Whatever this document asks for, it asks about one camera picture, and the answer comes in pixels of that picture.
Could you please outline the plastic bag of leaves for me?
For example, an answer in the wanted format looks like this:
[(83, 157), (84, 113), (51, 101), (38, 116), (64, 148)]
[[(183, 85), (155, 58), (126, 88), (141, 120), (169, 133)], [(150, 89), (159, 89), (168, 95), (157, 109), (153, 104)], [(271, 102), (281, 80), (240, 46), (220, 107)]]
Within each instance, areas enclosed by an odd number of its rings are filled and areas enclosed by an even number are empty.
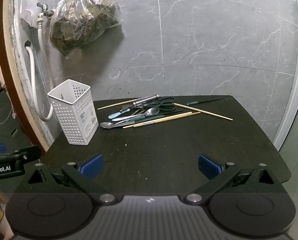
[(121, 23), (116, 0), (60, 0), (51, 19), (50, 42), (68, 59)]

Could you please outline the teal handled black skewer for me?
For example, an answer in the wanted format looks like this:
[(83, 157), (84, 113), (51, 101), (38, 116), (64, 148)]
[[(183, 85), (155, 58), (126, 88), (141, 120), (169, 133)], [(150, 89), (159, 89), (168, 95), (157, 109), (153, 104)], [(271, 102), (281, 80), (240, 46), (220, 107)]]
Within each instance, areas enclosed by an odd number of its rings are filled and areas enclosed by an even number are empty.
[(165, 115), (168, 115), (168, 114), (174, 114), (174, 113), (180, 113), (180, 112), (183, 112), (183, 110), (175, 110), (175, 111), (170, 111), (170, 112), (163, 112), (163, 113), (158, 113), (158, 114), (154, 114), (154, 115), (148, 115), (148, 116), (138, 116), (138, 117), (134, 117), (134, 118), (131, 118), (129, 119), (129, 121), (137, 121), (137, 120), (143, 120), (143, 119), (148, 119), (148, 118), (151, 118), (151, 117), (154, 117), (154, 116), (165, 116)]

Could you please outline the white plastic bag on tap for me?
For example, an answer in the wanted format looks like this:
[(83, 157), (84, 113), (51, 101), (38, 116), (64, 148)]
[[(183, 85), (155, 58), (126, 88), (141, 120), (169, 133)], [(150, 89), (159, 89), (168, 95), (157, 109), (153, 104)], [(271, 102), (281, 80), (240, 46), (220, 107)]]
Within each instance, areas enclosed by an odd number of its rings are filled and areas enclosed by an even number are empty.
[(38, 0), (20, 1), (20, 18), (29, 24), (30, 27), (37, 29), (37, 18), (41, 8), (37, 6)]

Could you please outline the green handled kitchen knife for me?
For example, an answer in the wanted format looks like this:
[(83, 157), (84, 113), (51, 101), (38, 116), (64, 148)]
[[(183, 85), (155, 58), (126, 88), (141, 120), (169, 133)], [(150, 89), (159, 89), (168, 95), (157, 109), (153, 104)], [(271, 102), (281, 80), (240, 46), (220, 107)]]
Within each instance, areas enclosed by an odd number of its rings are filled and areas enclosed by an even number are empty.
[(156, 120), (156, 119), (164, 118), (164, 117), (166, 117), (166, 115), (155, 115), (155, 116), (151, 116), (151, 117), (147, 117), (147, 118), (143, 118), (143, 119), (137, 119), (134, 121), (122, 122), (122, 123), (118, 124), (118, 126), (128, 126), (128, 125), (133, 125), (133, 124), (137, 124), (137, 123), (141, 123), (141, 122), (145, 122), (145, 121)]

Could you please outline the steel spoon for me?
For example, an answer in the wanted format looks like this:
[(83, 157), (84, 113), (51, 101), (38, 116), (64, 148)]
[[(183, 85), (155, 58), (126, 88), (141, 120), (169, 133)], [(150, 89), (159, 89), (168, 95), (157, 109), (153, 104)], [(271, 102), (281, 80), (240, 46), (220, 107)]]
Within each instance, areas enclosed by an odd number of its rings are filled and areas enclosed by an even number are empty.
[(129, 124), (130, 124), (129, 121), (120, 121), (120, 122), (117, 122), (117, 123), (101, 122), (100, 126), (102, 128), (105, 128), (105, 129), (111, 129), (111, 128), (116, 128), (116, 127), (121, 127), (121, 126), (127, 126)]

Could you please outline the steel ladle with hook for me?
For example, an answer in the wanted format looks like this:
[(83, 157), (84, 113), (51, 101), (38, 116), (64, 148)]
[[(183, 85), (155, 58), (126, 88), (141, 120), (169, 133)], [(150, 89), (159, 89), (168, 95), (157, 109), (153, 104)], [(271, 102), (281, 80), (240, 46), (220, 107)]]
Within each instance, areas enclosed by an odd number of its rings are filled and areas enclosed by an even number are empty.
[(140, 99), (137, 99), (136, 101), (130, 103), (130, 105), (131, 105), (131, 107), (137, 107), (137, 106), (142, 105), (144, 103), (147, 103), (147, 102), (150, 102), (150, 101), (153, 101), (153, 100), (157, 100), (159, 97), (160, 97), (160, 95), (156, 94), (156, 95), (148, 96), (148, 97), (145, 97), (145, 98), (140, 98)]

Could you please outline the light blue handled utensil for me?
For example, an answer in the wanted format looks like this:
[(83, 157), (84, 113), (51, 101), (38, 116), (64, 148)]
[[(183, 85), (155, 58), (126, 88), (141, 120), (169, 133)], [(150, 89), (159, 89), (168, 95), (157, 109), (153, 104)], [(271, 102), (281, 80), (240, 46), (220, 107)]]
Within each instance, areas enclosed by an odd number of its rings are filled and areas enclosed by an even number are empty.
[(124, 113), (129, 112), (129, 111), (130, 111), (130, 107), (123, 107), (123, 108), (121, 108), (118, 112), (113, 113), (113, 114), (110, 114), (110, 115), (108, 116), (108, 119), (112, 120), (112, 119), (114, 119), (114, 118), (117, 118), (117, 117), (121, 116), (121, 115), (124, 114)]

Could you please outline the teal handled thin skewer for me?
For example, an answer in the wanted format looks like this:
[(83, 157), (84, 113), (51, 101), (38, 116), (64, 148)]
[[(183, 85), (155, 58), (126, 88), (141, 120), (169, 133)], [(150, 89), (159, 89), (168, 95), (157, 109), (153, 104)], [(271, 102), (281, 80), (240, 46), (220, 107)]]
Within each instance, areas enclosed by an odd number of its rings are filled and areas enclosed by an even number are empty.
[(203, 101), (192, 101), (192, 102), (186, 103), (186, 105), (187, 106), (193, 106), (193, 105), (198, 105), (198, 104), (201, 104), (201, 103), (213, 102), (213, 101), (222, 100), (222, 99), (223, 98), (214, 98), (214, 99), (203, 100)]

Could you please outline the white perforated utensil basket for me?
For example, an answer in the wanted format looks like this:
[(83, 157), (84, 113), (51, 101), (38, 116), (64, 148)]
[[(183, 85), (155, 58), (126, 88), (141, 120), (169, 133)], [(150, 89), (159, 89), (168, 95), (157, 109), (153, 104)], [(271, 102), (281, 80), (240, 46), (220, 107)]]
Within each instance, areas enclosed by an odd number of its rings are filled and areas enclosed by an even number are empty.
[(48, 97), (69, 144), (88, 145), (99, 126), (91, 87), (67, 79)]

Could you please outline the metal wall tap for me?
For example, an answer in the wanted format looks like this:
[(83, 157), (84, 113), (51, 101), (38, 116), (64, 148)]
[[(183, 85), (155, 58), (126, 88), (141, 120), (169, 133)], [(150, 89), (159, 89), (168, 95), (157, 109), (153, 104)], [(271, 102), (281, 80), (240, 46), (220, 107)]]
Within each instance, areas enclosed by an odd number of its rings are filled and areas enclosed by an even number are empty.
[(36, 6), (41, 8), (41, 13), (43, 14), (44, 17), (51, 18), (54, 15), (54, 10), (49, 9), (48, 4), (46, 3), (41, 4), (37, 2)]

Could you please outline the dark green scissors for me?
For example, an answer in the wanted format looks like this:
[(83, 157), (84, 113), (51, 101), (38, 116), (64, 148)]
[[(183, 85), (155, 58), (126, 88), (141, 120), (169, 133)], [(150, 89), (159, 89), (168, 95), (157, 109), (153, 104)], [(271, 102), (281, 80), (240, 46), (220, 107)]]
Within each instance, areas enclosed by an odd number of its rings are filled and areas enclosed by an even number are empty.
[(146, 102), (140, 105), (140, 108), (152, 108), (158, 107), (159, 111), (161, 112), (171, 112), (176, 109), (176, 106), (173, 104), (174, 98), (173, 97), (163, 97), (152, 102)]

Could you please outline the brown wooden door frame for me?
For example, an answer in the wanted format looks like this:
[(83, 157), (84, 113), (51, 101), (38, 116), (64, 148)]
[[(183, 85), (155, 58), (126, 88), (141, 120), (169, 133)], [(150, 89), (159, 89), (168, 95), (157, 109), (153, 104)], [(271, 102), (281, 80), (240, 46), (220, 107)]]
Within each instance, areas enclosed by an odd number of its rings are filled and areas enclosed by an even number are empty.
[(31, 144), (37, 145), (45, 156), (49, 146), (30, 112), (17, 73), (15, 49), (11, 44), (10, 0), (0, 0), (0, 67), (11, 104)]

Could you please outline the long bamboo chopstick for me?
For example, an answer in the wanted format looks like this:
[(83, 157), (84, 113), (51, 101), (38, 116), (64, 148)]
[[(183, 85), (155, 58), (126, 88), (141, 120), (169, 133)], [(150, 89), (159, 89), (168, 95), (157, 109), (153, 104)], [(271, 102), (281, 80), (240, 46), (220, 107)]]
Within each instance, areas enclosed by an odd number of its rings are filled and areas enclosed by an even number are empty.
[(225, 120), (233, 121), (232, 118), (229, 118), (229, 117), (226, 117), (226, 116), (223, 116), (223, 115), (219, 115), (219, 114), (215, 114), (215, 113), (211, 113), (209, 111), (205, 111), (205, 110), (198, 109), (198, 108), (195, 108), (195, 107), (186, 106), (186, 105), (178, 104), (178, 103), (175, 103), (175, 102), (173, 104), (175, 106), (182, 107), (182, 108), (185, 108), (185, 109), (190, 109), (190, 110), (197, 111), (197, 112), (200, 112), (200, 113), (203, 113), (203, 114), (212, 115), (212, 116), (216, 116), (218, 118), (222, 118), (222, 119), (225, 119)]

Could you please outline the purple banded bamboo chopstick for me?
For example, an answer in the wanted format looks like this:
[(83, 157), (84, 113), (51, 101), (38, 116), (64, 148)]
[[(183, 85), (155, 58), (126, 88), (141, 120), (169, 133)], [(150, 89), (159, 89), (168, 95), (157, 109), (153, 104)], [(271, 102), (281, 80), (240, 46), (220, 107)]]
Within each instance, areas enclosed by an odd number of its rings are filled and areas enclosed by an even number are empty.
[(115, 106), (119, 106), (119, 105), (125, 105), (127, 103), (135, 102), (136, 100), (137, 99), (123, 101), (123, 102), (119, 102), (119, 103), (114, 103), (112, 105), (107, 105), (107, 106), (99, 107), (97, 110), (106, 109), (106, 108), (110, 108), (110, 107), (115, 107)]

